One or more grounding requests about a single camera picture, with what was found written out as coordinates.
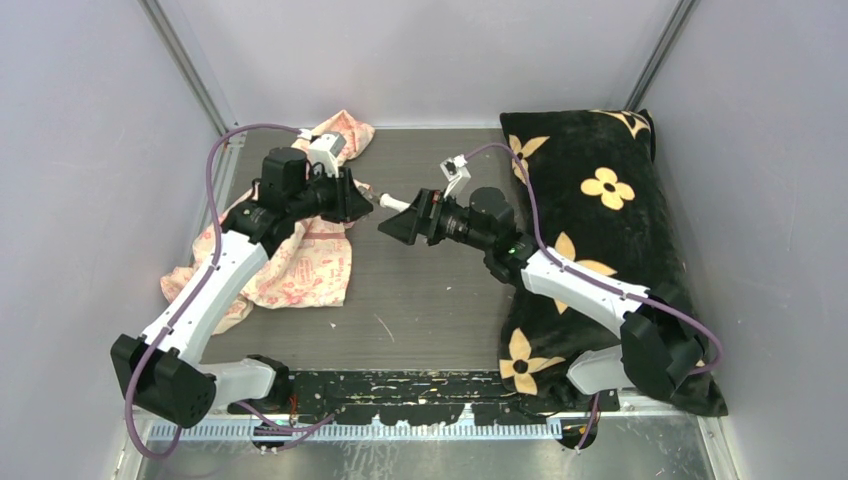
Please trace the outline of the white plastic water faucet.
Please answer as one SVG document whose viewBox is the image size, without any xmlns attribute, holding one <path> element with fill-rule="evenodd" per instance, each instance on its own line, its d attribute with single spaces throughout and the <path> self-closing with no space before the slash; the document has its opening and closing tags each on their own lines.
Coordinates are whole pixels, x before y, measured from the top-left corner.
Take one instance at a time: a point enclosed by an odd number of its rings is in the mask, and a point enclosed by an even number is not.
<svg viewBox="0 0 848 480">
<path fill-rule="evenodd" d="M 378 204 L 382 208 L 394 210 L 396 212 L 403 212 L 410 207 L 408 202 L 396 199 L 388 193 L 381 193 L 378 195 Z"/>
</svg>

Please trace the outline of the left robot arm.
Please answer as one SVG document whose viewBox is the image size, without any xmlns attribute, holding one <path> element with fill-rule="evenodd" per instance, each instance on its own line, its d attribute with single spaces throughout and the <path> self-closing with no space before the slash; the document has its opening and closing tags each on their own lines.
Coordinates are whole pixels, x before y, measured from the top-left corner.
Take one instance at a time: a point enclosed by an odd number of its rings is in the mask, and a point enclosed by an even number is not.
<svg viewBox="0 0 848 480">
<path fill-rule="evenodd" d="M 211 410 L 237 402 L 269 413 L 292 397 L 288 368 L 263 355 L 204 365 L 202 354 L 248 281 L 303 220 L 347 224 L 373 210 L 338 148 L 276 148 L 264 158 L 256 191 L 227 212 L 213 253 L 169 307 L 143 332 L 120 335 L 110 357 L 122 390 L 124 418 L 139 407 L 183 429 Z"/>
</svg>

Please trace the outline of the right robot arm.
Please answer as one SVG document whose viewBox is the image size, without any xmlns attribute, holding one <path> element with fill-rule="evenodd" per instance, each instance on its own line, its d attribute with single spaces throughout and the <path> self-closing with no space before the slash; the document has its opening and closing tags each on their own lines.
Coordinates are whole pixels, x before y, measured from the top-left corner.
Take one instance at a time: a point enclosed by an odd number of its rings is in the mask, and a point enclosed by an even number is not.
<svg viewBox="0 0 848 480">
<path fill-rule="evenodd" d="M 497 188 L 476 189 L 467 206 L 429 189 L 411 202 L 386 193 L 374 201 L 395 212 L 379 224 L 380 232 L 407 245 L 424 237 L 428 245 L 449 239 L 480 250 L 498 281 L 560 301 L 616 336 L 618 345 L 579 354 L 556 382 L 556 400 L 567 410 L 622 388 L 668 401 L 706 353 L 704 329 L 663 299 L 663 290 L 606 278 L 544 246 L 517 227 Z"/>
</svg>

